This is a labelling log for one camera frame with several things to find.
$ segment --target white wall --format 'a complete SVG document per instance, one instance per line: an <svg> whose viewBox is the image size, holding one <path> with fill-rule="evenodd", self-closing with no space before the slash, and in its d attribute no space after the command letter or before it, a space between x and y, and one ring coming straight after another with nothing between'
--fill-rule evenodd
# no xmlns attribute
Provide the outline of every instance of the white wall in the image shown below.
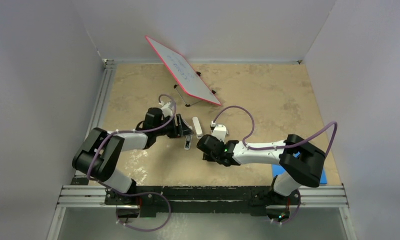
<svg viewBox="0 0 400 240"><path fill-rule="evenodd" d="M46 238L100 78L71 0L0 0L0 240Z"/></svg>
<svg viewBox="0 0 400 240"><path fill-rule="evenodd" d="M400 240L400 0L338 0L305 64L360 240Z"/></svg>
<svg viewBox="0 0 400 240"><path fill-rule="evenodd" d="M303 59L335 0L73 0L103 58L158 60L144 35L197 61Z"/></svg>

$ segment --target beige table surface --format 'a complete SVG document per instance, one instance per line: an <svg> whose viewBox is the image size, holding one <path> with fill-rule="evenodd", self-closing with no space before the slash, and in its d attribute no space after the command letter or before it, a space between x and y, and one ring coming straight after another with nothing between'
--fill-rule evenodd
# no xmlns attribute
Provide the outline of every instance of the beige table surface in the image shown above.
<svg viewBox="0 0 400 240"><path fill-rule="evenodd" d="M254 116L256 129L250 143L283 140L287 134L306 138L323 127L304 65L279 64L193 64L202 79L216 90L222 106L200 102L185 107L173 89L176 83L162 64L118 65L107 114L102 128L130 130L144 119L150 107L160 107L157 97L170 94L177 102L177 113L192 125L198 117L203 132L209 133L210 121L224 107L239 105ZM195 98L186 98L194 102ZM239 109L229 109L217 121L227 126L226 140L241 140L251 130L251 121ZM147 150L133 150L120 155L117 168L135 179L138 185L269 185L272 168L268 164L224 167L202 160L193 137L190 150L184 150L184 138L157 138ZM326 150L328 140L321 135L312 141ZM334 158L330 153L324 165L328 184L339 185Z"/></svg>

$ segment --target handwriting on whiteboard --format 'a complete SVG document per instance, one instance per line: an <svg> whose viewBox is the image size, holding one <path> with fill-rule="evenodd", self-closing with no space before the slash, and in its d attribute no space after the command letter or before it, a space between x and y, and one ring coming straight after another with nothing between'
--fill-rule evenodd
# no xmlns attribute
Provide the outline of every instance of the handwriting on whiteboard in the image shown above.
<svg viewBox="0 0 400 240"><path fill-rule="evenodd" d="M173 63L173 66L178 70L182 78L190 82L191 80L195 79L195 76L189 72L190 68L187 68L187 66L185 66L185 64L183 64L179 58L180 57L174 53L167 55L167 59Z"/></svg>

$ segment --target red whiteboard frame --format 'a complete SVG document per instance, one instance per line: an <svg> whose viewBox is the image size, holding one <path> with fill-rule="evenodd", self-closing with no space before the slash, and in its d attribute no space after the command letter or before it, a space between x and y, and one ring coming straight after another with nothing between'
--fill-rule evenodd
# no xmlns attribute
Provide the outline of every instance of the red whiteboard frame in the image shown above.
<svg viewBox="0 0 400 240"><path fill-rule="evenodd" d="M181 89L184 91L184 93L186 93L188 96L191 96L191 97L193 97L193 98L196 98L196 99L200 99L200 100L209 102L209 103L211 103L211 104L215 104L215 105L218 105L218 106L222 105L222 104L220 103L219 99L218 99L216 96L215 96L215 98L217 99L217 101L218 101L219 103L212 102L212 101L209 101L209 100L207 100L207 99L204 99L204 98L201 98L201 97L198 97L198 96L189 94L189 93L184 89L184 86L179 82L179 80L178 80L178 78L175 76L175 74L170 70L169 66L166 64L166 62L164 61L164 59L160 56L160 54L158 53L158 51L156 50L156 48L153 46L153 44L150 42L149 39L152 39L152 40L158 42L159 44L161 44L161 43L160 43L159 41L155 40L154 38L149 37L149 36L147 36L147 35L145 35L145 39L146 39L147 42L150 44L151 48L154 50L154 52L157 54L157 56L160 58L161 62L163 62L164 66L166 66L167 70L170 72L170 74L173 76L173 78L174 78L174 79L176 80L176 82L179 84L179 86L180 86ZM161 44L161 45L163 45L164 47L168 48L169 50L174 51L175 53L177 53L178 55L180 55L180 56L189 64L189 66L192 68L192 70L195 72L194 68L191 66L191 64L186 60L186 58L185 58L182 54L180 54L180 53L178 53L177 51L175 51L175 50L173 50L173 49L171 49L171 48L165 46L164 44ZM212 92L211 89L209 88L209 86L204 82L204 80L203 80L200 76L199 76L199 78L203 81L204 85L206 85L206 87L209 89L209 91Z"/></svg>

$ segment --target blue object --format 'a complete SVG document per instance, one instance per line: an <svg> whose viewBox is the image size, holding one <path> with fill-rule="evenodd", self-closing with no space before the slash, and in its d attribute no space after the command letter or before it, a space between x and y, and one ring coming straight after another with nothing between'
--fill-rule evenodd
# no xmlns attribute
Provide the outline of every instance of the blue object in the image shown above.
<svg viewBox="0 0 400 240"><path fill-rule="evenodd" d="M285 169L279 165L272 165L272 175L275 177L276 175L283 174ZM322 170L322 176L320 177L320 184L327 184L325 170Z"/></svg>

